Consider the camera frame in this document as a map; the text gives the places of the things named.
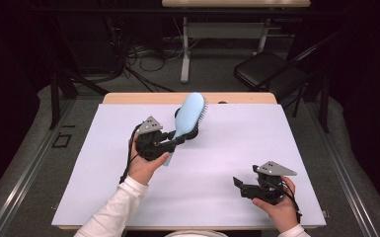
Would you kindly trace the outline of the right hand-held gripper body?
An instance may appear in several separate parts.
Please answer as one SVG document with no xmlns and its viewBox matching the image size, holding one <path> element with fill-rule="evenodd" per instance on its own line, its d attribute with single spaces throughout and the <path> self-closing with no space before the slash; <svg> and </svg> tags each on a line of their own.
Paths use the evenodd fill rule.
<svg viewBox="0 0 380 237">
<path fill-rule="evenodd" d="M 260 172 L 257 174 L 256 185 L 243 183 L 240 189 L 242 198 L 259 198 L 269 204 L 276 205 L 280 203 L 285 195 L 285 183 L 282 176 L 296 176 L 297 173 L 273 161 L 268 161 L 259 166 Z"/>
</svg>

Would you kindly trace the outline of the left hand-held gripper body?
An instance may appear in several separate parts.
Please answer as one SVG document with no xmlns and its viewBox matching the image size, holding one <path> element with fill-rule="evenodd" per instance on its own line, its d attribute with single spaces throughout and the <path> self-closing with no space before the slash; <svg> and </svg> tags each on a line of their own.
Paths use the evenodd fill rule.
<svg viewBox="0 0 380 237">
<path fill-rule="evenodd" d="M 138 137 L 135 148 L 139 156 L 153 161 L 165 152 L 173 153 L 176 142 L 169 140 L 169 133 L 162 131 L 163 126 L 149 116 L 136 130 Z"/>
</svg>

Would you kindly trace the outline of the black mesh pen cup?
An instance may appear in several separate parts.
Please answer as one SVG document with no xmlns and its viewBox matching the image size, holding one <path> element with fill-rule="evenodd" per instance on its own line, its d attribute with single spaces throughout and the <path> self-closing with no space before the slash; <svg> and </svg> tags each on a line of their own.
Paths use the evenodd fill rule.
<svg viewBox="0 0 380 237">
<path fill-rule="evenodd" d="M 175 111 L 175 118 L 177 117 L 179 110 L 180 108 L 178 108 Z M 191 132 L 186 134 L 186 140 L 192 140 L 196 138 L 197 136 L 198 136 L 198 124 L 194 127 L 194 129 Z"/>
</svg>

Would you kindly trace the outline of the light blue hairbrush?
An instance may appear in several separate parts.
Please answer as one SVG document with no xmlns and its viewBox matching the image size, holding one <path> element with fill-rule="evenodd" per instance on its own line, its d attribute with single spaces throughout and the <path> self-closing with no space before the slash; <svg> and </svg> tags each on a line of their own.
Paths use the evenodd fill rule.
<svg viewBox="0 0 380 237">
<path fill-rule="evenodd" d="M 182 103 L 175 118 L 175 139 L 191 132 L 204 116 L 206 103 L 204 97 L 197 92 L 190 93 Z"/>
</svg>

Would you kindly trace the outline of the person's left hand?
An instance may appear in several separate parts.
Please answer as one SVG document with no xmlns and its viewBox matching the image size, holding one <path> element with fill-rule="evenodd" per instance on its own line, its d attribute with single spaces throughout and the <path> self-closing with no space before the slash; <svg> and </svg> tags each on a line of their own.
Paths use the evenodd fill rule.
<svg viewBox="0 0 380 237">
<path fill-rule="evenodd" d="M 169 153 L 165 152 L 160 157 L 153 161 L 147 161 L 140 157 L 136 151 L 136 140 L 138 136 L 135 135 L 131 143 L 131 160 L 129 163 L 128 176 L 134 181 L 143 186 L 147 186 L 155 171 L 161 167 L 169 158 Z"/>
</svg>

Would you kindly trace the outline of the person's right hand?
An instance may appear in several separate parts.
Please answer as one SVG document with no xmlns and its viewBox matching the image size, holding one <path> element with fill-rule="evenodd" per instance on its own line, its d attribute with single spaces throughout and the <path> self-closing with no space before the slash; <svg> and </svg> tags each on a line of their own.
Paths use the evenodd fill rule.
<svg viewBox="0 0 380 237">
<path fill-rule="evenodd" d="M 295 194 L 295 185 L 287 177 L 282 177 L 282 181 L 285 183 L 285 195 L 280 203 L 272 205 L 259 198 L 252 200 L 254 205 L 267 213 L 279 234 L 299 224 L 297 210 L 292 200 Z"/>
</svg>

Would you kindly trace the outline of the person's light clothing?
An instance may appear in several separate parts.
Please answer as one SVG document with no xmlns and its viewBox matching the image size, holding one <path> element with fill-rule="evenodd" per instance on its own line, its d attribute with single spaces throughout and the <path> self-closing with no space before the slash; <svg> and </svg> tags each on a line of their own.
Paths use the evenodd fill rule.
<svg viewBox="0 0 380 237">
<path fill-rule="evenodd" d="M 217 231 L 206 230 L 185 230 L 175 231 L 165 235 L 164 237 L 228 237 L 226 234 Z"/>
</svg>

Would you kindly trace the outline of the white-legged background table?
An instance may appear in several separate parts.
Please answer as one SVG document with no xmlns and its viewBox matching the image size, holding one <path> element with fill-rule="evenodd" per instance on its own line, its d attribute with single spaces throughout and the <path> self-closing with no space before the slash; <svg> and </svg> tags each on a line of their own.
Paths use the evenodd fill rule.
<svg viewBox="0 0 380 237">
<path fill-rule="evenodd" d="M 162 0 L 162 6 L 171 9 L 211 8 L 227 10 L 254 10 L 255 8 L 294 9 L 308 8 L 310 0 Z M 270 19 L 259 23 L 194 23 L 188 17 L 183 18 L 183 64 L 181 82 L 190 79 L 190 45 L 189 38 L 196 39 L 257 39 L 258 49 L 254 54 L 262 52 L 265 47 Z"/>
</svg>

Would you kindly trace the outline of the black metal stand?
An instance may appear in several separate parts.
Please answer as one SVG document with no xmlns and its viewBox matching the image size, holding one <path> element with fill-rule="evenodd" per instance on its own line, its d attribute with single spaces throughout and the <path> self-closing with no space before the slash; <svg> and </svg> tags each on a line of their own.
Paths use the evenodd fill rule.
<svg viewBox="0 0 380 237">
<path fill-rule="evenodd" d="M 305 79 L 302 99 L 305 103 L 318 103 L 318 122 L 325 133 L 329 133 L 328 112 L 330 78 L 324 72 L 312 73 Z"/>
<path fill-rule="evenodd" d="M 79 92 L 74 86 L 75 82 L 84 85 L 85 87 L 99 93 L 102 96 L 105 96 L 109 92 L 108 90 L 103 89 L 102 87 L 87 80 L 82 75 L 71 70 L 61 70 L 55 72 L 50 79 L 52 115 L 51 124 L 49 127 L 50 129 L 54 129 L 61 118 L 59 93 L 62 92 L 68 100 L 75 100 L 78 97 Z"/>
</svg>

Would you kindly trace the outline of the black folding chair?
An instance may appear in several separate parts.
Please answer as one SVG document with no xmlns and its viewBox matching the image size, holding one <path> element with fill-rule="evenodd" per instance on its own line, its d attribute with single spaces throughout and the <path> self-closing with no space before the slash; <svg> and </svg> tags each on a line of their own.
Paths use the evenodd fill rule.
<svg viewBox="0 0 380 237">
<path fill-rule="evenodd" d="M 251 91 L 270 92 L 280 101 L 305 86 L 318 72 L 317 69 L 303 71 L 300 66 L 331 45 L 338 36 L 339 33 L 333 33 L 289 60 L 264 50 L 237 64 L 233 74 Z"/>
</svg>

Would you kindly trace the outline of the metal floor rail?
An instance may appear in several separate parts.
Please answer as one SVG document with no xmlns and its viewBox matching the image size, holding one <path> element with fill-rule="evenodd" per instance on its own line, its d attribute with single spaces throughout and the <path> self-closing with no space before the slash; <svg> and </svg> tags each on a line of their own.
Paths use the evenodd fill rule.
<svg viewBox="0 0 380 237">
<path fill-rule="evenodd" d="M 342 162 L 341 155 L 338 152 L 331 135 L 326 133 L 320 124 L 319 111 L 317 107 L 312 103 L 306 103 L 305 106 L 329 154 L 333 169 L 342 187 L 342 191 L 345 194 L 346 200 L 363 234 L 363 237 L 380 237 L 366 207 L 364 206 L 361 196 L 358 194 L 357 189 L 355 188 L 352 179 L 350 178 L 350 175 Z"/>
<path fill-rule="evenodd" d="M 0 237 L 69 237 L 51 224 L 76 161 L 81 128 L 74 101 L 54 129 L 44 114 L 27 135 L 0 183 Z"/>
</svg>

